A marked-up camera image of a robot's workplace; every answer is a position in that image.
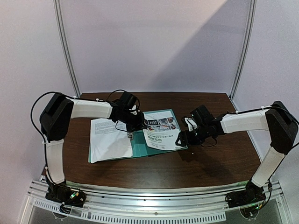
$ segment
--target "white panel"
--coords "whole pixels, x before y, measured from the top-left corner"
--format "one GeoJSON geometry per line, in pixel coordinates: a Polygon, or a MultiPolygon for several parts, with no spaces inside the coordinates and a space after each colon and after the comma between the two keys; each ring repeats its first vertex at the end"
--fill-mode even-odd
{"type": "Polygon", "coordinates": [[[250,0],[61,1],[82,92],[229,92],[250,0]]]}
{"type": "MultiPolygon", "coordinates": [[[[234,102],[239,110],[281,100],[299,118],[299,1],[258,1],[249,50],[234,102]]],[[[252,132],[262,158],[270,135],[252,132]]],[[[293,149],[278,168],[294,223],[299,223],[299,148],[293,149]]]]}
{"type": "MultiPolygon", "coordinates": [[[[15,224],[32,179],[45,165],[31,106],[46,91],[74,92],[53,1],[1,1],[0,27],[0,223],[15,224]]],[[[36,105],[37,124],[48,99],[36,105]]]]}

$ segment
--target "white paper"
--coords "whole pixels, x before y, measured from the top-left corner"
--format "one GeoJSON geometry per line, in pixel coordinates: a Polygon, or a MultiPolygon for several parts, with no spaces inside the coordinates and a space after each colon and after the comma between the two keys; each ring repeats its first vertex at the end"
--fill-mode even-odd
{"type": "Polygon", "coordinates": [[[143,130],[148,147],[160,150],[176,150],[184,147],[175,144],[180,132],[171,111],[145,113],[147,129],[143,130]]]}
{"type": "MultiPolygon", "coordinates": [[[[126,125],[118,122],[117,128],[126,130],[126,125]]],[[[127,133],[117,130],[113,121],[103,118],[91,121],[90,152],[91,163],[133,155],[127,133]]]]}

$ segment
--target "green folder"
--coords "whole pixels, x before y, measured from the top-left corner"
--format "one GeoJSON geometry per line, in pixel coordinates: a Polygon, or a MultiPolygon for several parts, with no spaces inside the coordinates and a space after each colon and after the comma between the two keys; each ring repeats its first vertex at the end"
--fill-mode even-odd
{"type": "MultiPolygon", "coordinates": [[[[178,121],[177,121],[176,117],[174,116],[174,113],[173,113],[172,109],[161,110],[161,111],[144,112],[144,114],[163,112],[163,111],[170,111],[173,115],[174,120],[178,124],[178,121]]],[[[148,147],[146,145],[143,130],[133,132],[133,139],[131,140],[131,145],[132,145],[132,149],[133,149],[133,155],[131,157],[128,157],[128,158],[137,158],[137,157],[150,156],[150,155],[156,155],[156,154],[162,154],[162,153],[178,151],[178,149],[164,151],[164,150],[159,150],[159,149],[148,147]]],[[[115,158],[115,159],[111,159],[111,160],[128,159],[128,158],[115,158]]],[[[90,161],[91,161],[91,153],[90,153],[90,147],[89,147],[88,162],[90,162],[90,161]]]]}

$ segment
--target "gray wall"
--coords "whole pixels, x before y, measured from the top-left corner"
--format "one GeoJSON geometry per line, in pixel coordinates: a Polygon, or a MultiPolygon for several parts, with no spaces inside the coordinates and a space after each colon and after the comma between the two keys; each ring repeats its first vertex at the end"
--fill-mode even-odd
{"type": "MultiPolygon", "coordinates": [[[[256,15],[235,104],[239,110],[281,100],[299,119],[299,1],[257,1],[256,15]]],[[[270,143],[264,131],[252,132],[263,158],[270,143]]],[[[294,224],[299,223],[299,148],[282,162],[279,179],[294,224]]]]}
{"type": "Polygon", "coordinates": [[[82,92],[226,92],[250,0],[61,1],[82,92]]]}
{"type": "MultiPolygon", "coordinates": [[[[45,165],[31,106],[46,91],[74,91],[52,1],[2,1],[0,24],[0,223],[16,224],[45,165]]],[[[48,99],[36,105],[36,123],[48,99]]]]}

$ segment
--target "metal frame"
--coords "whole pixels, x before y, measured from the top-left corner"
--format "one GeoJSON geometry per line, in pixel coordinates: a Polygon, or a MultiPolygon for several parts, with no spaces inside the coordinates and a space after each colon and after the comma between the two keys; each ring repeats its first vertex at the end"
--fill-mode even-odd
{"type": "Polygon", "coordinates": [[[245,58],[246,58],[246,54],[248,51],[248,46],[249,46],[249,41],[250,41],[250,36],[251,36],[251,32],[252,32],[252,27],[253,27],[253,21],[254,21],[254,15],[255,15],[255,11],[256,11],[256,0],[251,0],[250,3],[250,10],[249,10],[249,14],[248,14],[248,20],[247,20],[247,25],[246,25],[246,32],[245,32],[245,37],[244,37],[244,41],[243,41],[243,47],[242,47],[242,54],[241,54],[241,58],[239,61],[239,65],[238,65],[238,70],[237,70],[237,74],[235,76],[235,80],[232,86],[232,89],[230,91],[229,94],[229,98],[232,100],[235,97],[237,88],[238,88],[238,84],[240,81],[240,77],[241,77],[241,73],[245,64],[245,58]]]}
{"type": "MultiPolygon", "coordinates": [[[[229,209],[224,198],[228,192],[244,189],[246,182],[184,189],[125,189],[72,182],[67,184],[81,188],[87,194],[84,207],[73,207],[67,215],[70,217],[107,224],[208,224],[225,221],[226,211],[239,209],[229,209]]],[[[45,199],[47,189],[44,176],[40,181],[32,181],[21,224],[28,223],[33,206],[65,215],[59,212],[59,203],[45,199]]],[[[274,182],[271,199],[283,204],[278,209],[283,223],[289,224],[283,198],[279,182],[274,182]]]]}
{"type": "Polygon", "coordinates": [[[64,23],[62,19],[62,13],[61,13],[61,7],[60,7],[60,1],[59,0],[54,0],[54,9],[55,9],[55,14],[56,14],[56,20],[57,20],[57,26],[58,26],[58,31],[59,31],[59,36],[60,36],[60,41],[61,41],[61,46],[64,52],[64,57],[65,57],[65,62],[67,69],[69,71],[69,75],[71,78],[71,84],[74,88],[75,94],[77,97],[81,96],[81,92],[77,83],[77,79],[75,76],[75,71],[71,62],[71,55],[69,52],[69,48],[67,45],[67,40],[65,36],[65,30],[64,30],[64,23]]]}

